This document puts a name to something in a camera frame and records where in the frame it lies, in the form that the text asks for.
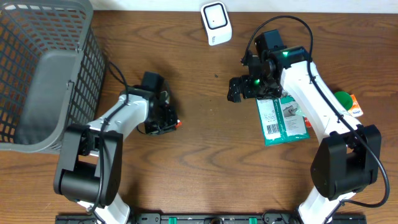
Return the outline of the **red Hacks candy bag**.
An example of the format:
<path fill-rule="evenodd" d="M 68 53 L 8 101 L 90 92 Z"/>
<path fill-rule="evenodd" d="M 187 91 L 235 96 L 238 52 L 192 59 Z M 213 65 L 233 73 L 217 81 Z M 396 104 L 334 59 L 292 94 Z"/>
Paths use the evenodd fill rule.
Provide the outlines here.
<path fill-rule="evenodd" d="M 311 125 L 311 123 L 310 123 L 310 121 L 308 120 L 307 117 L 304 117 L 304 122 L 305 122 L 305 126 L 306 126 L 307 128 L 311 128 L 311 127 L 312 127 L 312 125 Z"/>

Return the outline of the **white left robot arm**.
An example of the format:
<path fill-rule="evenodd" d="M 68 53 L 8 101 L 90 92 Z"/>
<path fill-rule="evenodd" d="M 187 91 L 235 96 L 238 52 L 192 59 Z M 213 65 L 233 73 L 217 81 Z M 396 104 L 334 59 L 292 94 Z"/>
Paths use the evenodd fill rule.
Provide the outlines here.
<path fill-rule="evenodd" d="M 129 223 L 131 208 L 118 193 L 123 142 L 141 123 L 148 135 L 175 130 L 168 90 L 128 88 L 98 119 L 66 129 L 53 187 L 86 214 L 58 215 L 56 223 Z"/>

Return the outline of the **small orange carton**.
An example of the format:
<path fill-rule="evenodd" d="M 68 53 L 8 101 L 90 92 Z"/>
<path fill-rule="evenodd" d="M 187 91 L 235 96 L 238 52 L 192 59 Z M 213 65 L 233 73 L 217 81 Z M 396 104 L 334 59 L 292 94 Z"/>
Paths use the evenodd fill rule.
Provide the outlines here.
<path fill-rule="evenodd" d="M 355 118 L 362 116 L 364 113 L 363 113 L 363 110 L 361 109 L 356 97 L 353 94 L 350 95 L 350 97 L 353 101 L 353 104 L 352 104 L 352 107 L 348 110 L 348 112 L 350 113 L 351 116 L 353 116 Z"/>

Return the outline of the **green 3M gloves pack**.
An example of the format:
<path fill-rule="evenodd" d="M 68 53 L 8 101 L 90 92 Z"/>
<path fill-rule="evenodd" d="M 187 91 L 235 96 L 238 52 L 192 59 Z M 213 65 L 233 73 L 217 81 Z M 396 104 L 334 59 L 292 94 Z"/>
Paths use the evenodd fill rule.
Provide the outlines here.
<path fill-rule="evenodd" d="M 274 100 L 256 100 L 265 146 L 309 139 L 302 111 L 288 93 Z"/>

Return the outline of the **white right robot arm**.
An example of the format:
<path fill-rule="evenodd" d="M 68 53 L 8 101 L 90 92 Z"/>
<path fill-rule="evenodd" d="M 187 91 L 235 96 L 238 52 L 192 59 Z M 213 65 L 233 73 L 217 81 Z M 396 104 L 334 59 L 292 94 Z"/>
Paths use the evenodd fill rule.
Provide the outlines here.
<path fill-rule="evenodd" d="M 300 223 L 330 223 L 340 206 L 377 181 L 381 133 L 363 126 L 338 102 L 303 47 L 264 49 L 244 60 L 249 73 L 229 81 L 227 99 L 277 99 L 286 91 L 311 123 L 319 148 L 311 164 L 314 184 L 294 217 Z"/>

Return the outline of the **red stick sachet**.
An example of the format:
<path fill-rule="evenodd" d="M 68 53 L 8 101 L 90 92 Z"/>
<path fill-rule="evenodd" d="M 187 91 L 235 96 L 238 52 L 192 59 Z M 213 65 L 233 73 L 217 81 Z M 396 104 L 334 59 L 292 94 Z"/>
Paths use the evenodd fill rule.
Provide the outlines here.
<path fill-rule="evenodd" d="M 178 120 L 176 127 L 179 128 L 182 125 L 182 122 L 180 120 Z"/>

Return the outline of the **green lid jar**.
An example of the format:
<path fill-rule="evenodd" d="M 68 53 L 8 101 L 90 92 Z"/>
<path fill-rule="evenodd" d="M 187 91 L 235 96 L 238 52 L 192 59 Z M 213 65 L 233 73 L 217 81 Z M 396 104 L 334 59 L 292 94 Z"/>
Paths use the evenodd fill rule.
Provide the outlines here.
<path fill-rule="evenodd" d="M 334 93 L 335 98 L 340 102 L 345 110 L 350 110 L 353 106 L 351 95 L 345 91 L 337 91 Z"/>

